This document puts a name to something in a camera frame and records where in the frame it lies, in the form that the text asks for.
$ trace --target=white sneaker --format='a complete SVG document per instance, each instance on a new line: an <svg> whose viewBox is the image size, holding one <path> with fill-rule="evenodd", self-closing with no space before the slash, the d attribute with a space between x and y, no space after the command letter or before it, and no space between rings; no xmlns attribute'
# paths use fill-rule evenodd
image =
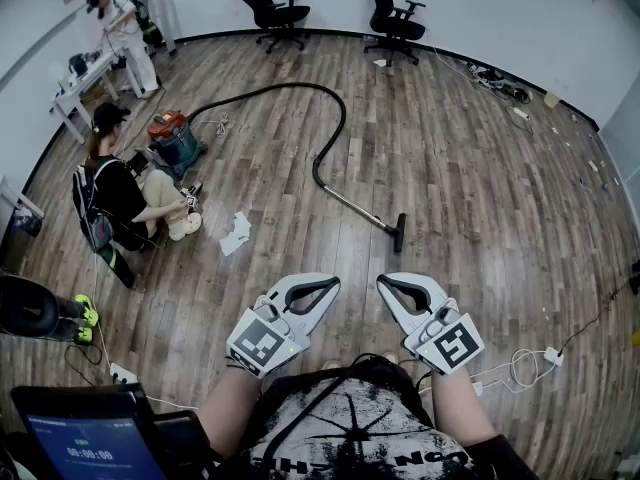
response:
<svg viewBox="0 0 640 480"><path fill-rule="evenodd" d="M184 219L169 224L169 238L178 242L185 236L198 231L200 226L202 226L202 216L199 213L190 213Z"/></svg>

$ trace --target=green sneaker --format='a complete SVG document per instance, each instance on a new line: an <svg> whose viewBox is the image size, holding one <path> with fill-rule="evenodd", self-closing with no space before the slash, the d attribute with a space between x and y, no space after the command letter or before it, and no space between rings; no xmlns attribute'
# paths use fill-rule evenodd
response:
<svg viewBox="0 0 640 480"><path fill-rule="evenodd" d="M84 306L82 318L84 318L91 327L95 327L98 323L98 312L93 307L91 299L86 295L76 295L75 301Z"/></svg>
<svg viewBox="0 0 640 480"><path fill-rule="evenodd" d="M93 341L93 331L88 327L79 327L74 341L80 345L91 343Z"/></svg>

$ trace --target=red vacuum canister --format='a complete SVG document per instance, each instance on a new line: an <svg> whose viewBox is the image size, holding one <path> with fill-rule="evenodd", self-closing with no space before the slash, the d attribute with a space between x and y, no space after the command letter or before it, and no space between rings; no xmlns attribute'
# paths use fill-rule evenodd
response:
<svg viewBox="0 0 640 480"><path fill-rule="evenodd" d="M149 149L160 155L177 178L182 178L187 168L207 151L207 145L194 138L187 118L179 111L167 110L155 116L147 133L151 139Z"/></svg>
<svg viewBox="0 0 640 480"><path fill-rule="evenodd" d="M181 129L187 118L175 110L167 110L164 114L154 116L147 127L147 133L152 139L169 139L173 137L176 128Z"/></svg>

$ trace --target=tablet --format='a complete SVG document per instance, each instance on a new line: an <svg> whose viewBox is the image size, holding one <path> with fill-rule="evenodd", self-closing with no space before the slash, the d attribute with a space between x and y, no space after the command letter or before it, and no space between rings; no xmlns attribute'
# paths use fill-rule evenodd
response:
<svg viewBox="0 0 640 480"><path fill-rule="evenodd" d="M65 480L165 480L172 476L139 384L11 390L27 431Z"/></svg>

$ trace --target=black graphic t-shirt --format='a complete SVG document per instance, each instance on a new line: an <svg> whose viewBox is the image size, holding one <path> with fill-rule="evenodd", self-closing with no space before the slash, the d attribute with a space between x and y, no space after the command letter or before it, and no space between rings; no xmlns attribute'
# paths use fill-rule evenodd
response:
<svg viewBox="0 0 640 480"><path fill-rule="evenodd" d="M260 437L221 467L222 476L253 476L272 439L332 381L286 396ZM287 479L536 478L504 437L465 450L409 410L402 393L357 378L335 388L287 435L270 469L270 478Z"/></svg>

